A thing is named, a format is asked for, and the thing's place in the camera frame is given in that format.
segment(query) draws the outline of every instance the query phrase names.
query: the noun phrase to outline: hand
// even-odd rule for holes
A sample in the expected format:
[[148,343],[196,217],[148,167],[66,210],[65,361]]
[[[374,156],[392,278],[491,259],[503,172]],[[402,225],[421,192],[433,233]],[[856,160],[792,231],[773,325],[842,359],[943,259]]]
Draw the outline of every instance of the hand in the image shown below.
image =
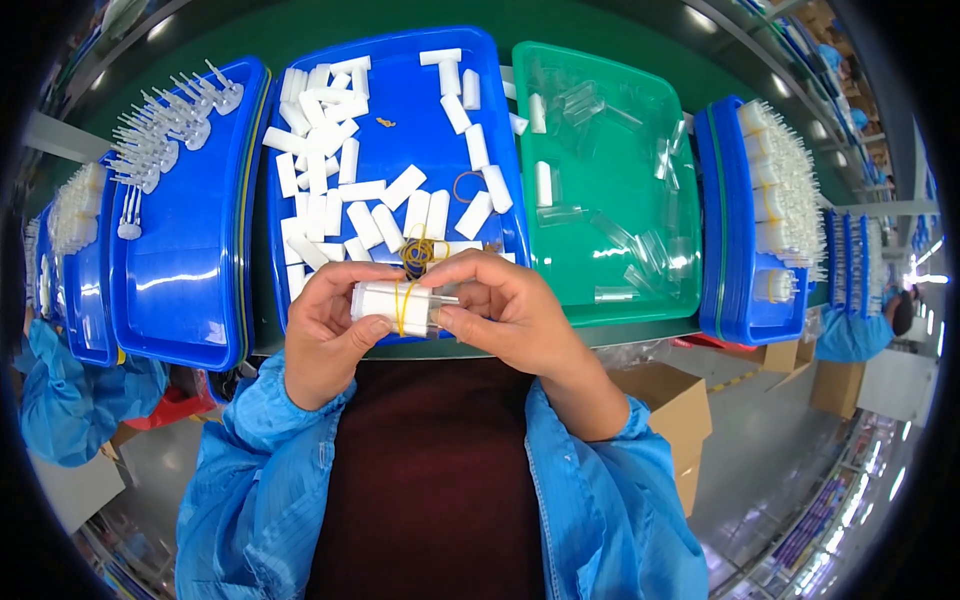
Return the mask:
[[363,355],[393,327],[379,315],[351,321],[353,284],[403,277],[389,265],[352,261],[327,263],[310,277],[287,311],[284,385],[294,404],[315,411],[341,394]]

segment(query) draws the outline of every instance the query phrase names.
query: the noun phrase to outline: blue plastic tray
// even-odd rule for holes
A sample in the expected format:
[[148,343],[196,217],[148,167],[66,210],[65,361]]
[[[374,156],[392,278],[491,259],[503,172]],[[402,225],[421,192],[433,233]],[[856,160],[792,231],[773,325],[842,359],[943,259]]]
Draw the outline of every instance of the blue plastic tray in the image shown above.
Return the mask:
[[[111,150],[99,162],[106,166],[107,159],[115,156]],[[109,239],[116,187],[108,174],[97,217],[97,239],[76,254],[63,258],[67,345],[77,360],[100,367],[112,367],[117,362],[117,341],[110,324],[109,244],[104,242]]]
[[[490,35],[473,27],[447,27],[388,34],[326,48],[294,60],[290,66],[309,71],[322,62],[370,55],[370,114],[356,119],[360,126],[360,131],[355,135],[360,140],[357,181],[387,180],[389,185],[410,164],[416,164],[427,176],[426,183],[420,189],[429,192],[441,189],[451,191],[446,239],[464,240],[466,238],[456,232],[453,226],[467,210],[467,205],[452,198],[452,186],[458,175],[470,170],[467,142],[463,135],[454,134],[440,105],[438,67],[420,66],[420,51],[441,48],[462,48],[460,72],[473,69],[480,75],[481,109],[470,110],[468,115],[472,123],[483,124],[490,162],[500,165],[514,199],[513,208],[505,214],[491,215],[476,239],[485,243],[502,243],[504,252],[513,252],[516,255],[517,264],[529,266],[529,243],[516,144],[510,127],[507,100],[503,95],[496,44]],[[377,123],[377,117],[394,121],[396,125],[386,128]],[[279,102],[276,103],[271,124],[289,131],[279,115]],[[276,313],[280,326],[286,332],[290,290],[287,286],[280,220],[294,216],[296,209],[293,198],[281,197],[275,167],[275,158],[280,152],[273,149],[268,152],[270,160],[267,164],[270,170],[267,176],[267,206],[274,261]],[[330,188],[337,187],[338,177],[334,175],[329,178],[327,184]],[[478,189],[484,189],[482,186],[480,178],[464,177],[457,184],[457,193],[464,198],[472,198]],[[376,204],[379,204],[379,201],[367,202],[370,208]],[[394,213],[401,227],[406,210],[407,203],[403,203]],[[347,218],[346,208],[341,233],[342,235],[337,237],[327,237],[326,241],[344,242],[356,235]],[[371,249],[371,257],[378,261],[394,261],[397,264],[400,262],[399,257],[395,253],[391,254],[383,244]],[[441,337],[449,337],[449,334],[442,332]],[[390,334],[379,344],[419,341],[422,341],[422,338],[401,338],[399,335]]]
[[804,329],[807,270],[792,269],[801,290],[792,302],[754,300],[754,273],[786,269],[756,252],[753,190],[735,96],[709,105],[694,123],[704,171],[704,294],[700,327],[727,342],[761,346],[794,340]]
[[211,134],[199,151],[180,147],[176,166],[143,197],[139,239],[116,236],[124,185],[117,186],[110,223],[110,305],[120,348],[213,371],[231,368],[250,346],[245,275],[260,152],[254,132],[262,130],[270,80],[252,57],[221,70],[245,86],[240,107],[210,113]]

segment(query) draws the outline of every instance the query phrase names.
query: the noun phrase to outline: cardboard box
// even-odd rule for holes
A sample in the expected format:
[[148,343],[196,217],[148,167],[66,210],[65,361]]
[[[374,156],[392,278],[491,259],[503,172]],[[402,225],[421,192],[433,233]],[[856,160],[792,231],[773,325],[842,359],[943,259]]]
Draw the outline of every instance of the cardboard box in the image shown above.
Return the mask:
[[818,362],[810,406],[844,419],[852,418],[866,370],[867,363]]
[[713,432],[707,384],[700,377],[662,363],[607,374],[624,393],[650,407],[650,428],[670,442],[677,491],[690,516],[704,440]]

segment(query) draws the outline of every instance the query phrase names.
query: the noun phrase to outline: blue anti-static jacket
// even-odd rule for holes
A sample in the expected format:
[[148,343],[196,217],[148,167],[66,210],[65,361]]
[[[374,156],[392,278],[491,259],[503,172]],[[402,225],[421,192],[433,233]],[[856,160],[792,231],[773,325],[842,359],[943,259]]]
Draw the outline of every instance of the blue anti-static jacket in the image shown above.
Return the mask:
[[[177,522],[177,597],[300,598],[324,521],[334,439],[356,382],[315,412],[283,387],[283,353],[204,425]],[[608,442],[567,433],[540,382],[526,451],[540,504],[548,598],[706,598],[707,565],[686,526],[669,444],[646,405]]]
[[163,397],[170,367],[127,356],[117,367],[85,365],[70,354],[65,334],[34,319],[29,345],[14,362],[27,374],[20,434],[37,456],[61,467],[90,461],[121,420],[149,417]]

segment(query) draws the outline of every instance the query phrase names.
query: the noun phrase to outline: white plastic component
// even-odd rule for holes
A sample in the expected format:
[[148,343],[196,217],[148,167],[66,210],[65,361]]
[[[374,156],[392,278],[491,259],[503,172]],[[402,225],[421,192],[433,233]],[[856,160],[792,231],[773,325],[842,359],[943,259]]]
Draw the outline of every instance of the white plastic component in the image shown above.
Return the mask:
[[365,57],[357,57],[356,59],[334,62],[330,65],[330,73],[333,73],[334,75],[340,75],[341,73],[349,73],[357,67],[369,71],[371,68],[370,55],[366,55]]
[[344,142],[344,149],[340,153],[340,178],[338,182],[357,182],[357,158],[360,156],[360,140],[351,137]]
[[360,126],[357,125],[357,122],[353,119],[347,119],[336,129],[336,132],[324,142],[324,154],[327,156],[337,154],[337,151],[344,145],[344,142],[359,131]]
[[550,165],[542,160],[534,165],[537,176],[537,206],[553,205],[553,179]]
[[523,135],[523,132],[527,131],[527,125],[530,123],[527,119],[523,117],[510,113],[510,127],[514,130],[514,135]]
[[424,181],[426,181],[426,175],[415,165],[410,165],[390,184],[390,187],[380,194],[380,201],[391,210],[397,210],[403,201],[410,198],[414,190],[423,185]]
[[452,94],[446,95],[440,99],[440,104],[443,105],[446,118],[450,120],[454,132],[457,135],[465,132],[467,127],[470,126],[470,118],[467,116],[464,106],[460,104],[460,98]]
[[280,103],[280,116],[290,126],[290,133],[293,135],[304,137],[313,127],[300,110],[300,106],[292,102]]
[[334,187],[326,192],[326,218],[324,233],[329,237],[340,235],[340,220],[344,214],[344,201],[340,200],[340,190]]
[[480,109],[480,74],[473,69],[464,71],[464,110]]
[[287,265],[287,289],[290,290],[290,302],[296,300],[306,285],[303,265]]
[[362,117],[370,113],[370,106],[363,98],[356,98],[348,102],[342,102],[326,109],[326,118],[334,123],[340,123],[347,119]]
[[419,189],[410,194],[407,216],[403,222],[403,237],[408,239],[426,237],[426,219],[429,211],[430,192]]
[[433,259],[444,260],[470,248],[483,250],[483,242],[479,240],[475,242],[435,242],[433,245]]
[[306,201],[304,235],[311,242],[323,242],[326,231],[326,196],[310,196]]
[[287,244],[287,238],[295,234],[303,235],[304,221],[298,217],[280,219],[280,237],[283,239],[283,260],[288,265],[300,262],[300,256]]
[[308,198],[310,198],[310,194],[306,192],[297,192],[297,196],[294,197],[294,207],[297,210],[297,217],[304,221],[306,221]]
[[349,71],[344,73],[337,73],[333,77],[333,81],[330,82],[330,87],[339,87],[340,89],[347,89],[347,86],[350,85],[350,75]]
[[426,214],[426,237],[429,240],[446,238],[446,213],[450,210],[450,192],[445,189],[430,194],[430,209]]
[[378,200],[387,189],[387,180],[361,181],[348,183],[337,188],[340,190],[340,199],[345,203],[358,200]]
[[359,237],[351,237],[349,240],[344,242],[344,248],[347,249],[347,254],[350,255],[350,260],[373,262],[373,259],[370,257],[370,253],[367,252],[367,249],[363,247],[363,242],[360,241]]
[[380,228],[376,226],[376,221],[373,220],[373,215],[371,215],[366,204],[362,202],[351,204],[347,207],[347,216],[353,223],[353,229],[357,232],[357,237],[360,238],[365,249],[369,250],[383,242]]
[[276,157],[276,173],[280,177],[280,193],[283,198],[293,198],[297,194],[297,171],[294,170],[294,156],[289,152]]
[[460,62],[462,52],[460,48],[447,48],[445,50],[427,50],[420,53],[420,66],[428,64],[440,64],[443,60],[453,60]]
[[370,83],[367,81],[367,69],[359,66],[353,67],[353,73],[350,75],[353,79],[353,91],[357,98],[370,100]]
[[320,252],[323,252],[326,259],[330,262],[343,262],[347,260],[347,248],[343,244],[317,244]]
[[281,152],[289,152],[299,156],[306,151],[307,144],[306,140],[302,137],[277,129],[276,127],[268,127],[267,131],[263,134],[263,145],[268,148],[280,150]]
[[460,71],[456,60],[446,59],[440,61],[440,95],[454,94],[459,96],[460,89]]
[[314,246],[306,236],[295,233],[286,240],[290,248],[294,249],[300,258],[314,271],[320,269],[323,265],[330,262],[326,254],[320,252],[320,249]]
[[483,137],[483,126],[474,123],[469,126],[467,134],[467,152],[470,154],[470,170],[479,171],[482,167],[490,165],[490,157],[487,156],[487,140]]
[[472,202],[467,206],[467,211],[464,212],[464,216],[460,217],[460,221],[457,222],[454,229],[468,240],[472,240],[480,232],[480,228],[487,222],[487,217],[492,212],[493,200],[490,194],[481,190],[473,197]]
[[510,190],[507,189],[507,182],[503,179],[503,171],[500,170],[500,167],[492,164],[483,167],[480,171],[483,173],[483,179],[490,191],[493,209],[500,214],[510,210],[510,207],[514,205],[514,199],[510,196]]
[[383,241],[387,243],[387,249],[390,252],[398,252],[403,248],[405,240],[403,239],[403,234],[400,233],[400,228],[396,226],[394,213],[390,208],[384,204],[378,204],[373,207],[371,215],[373,215],[373,221],[376,223],[376,227],[380,229],[380,235],[383,236]]
[[546,108],[539,94],[530,94],[530,132],[546,133]]

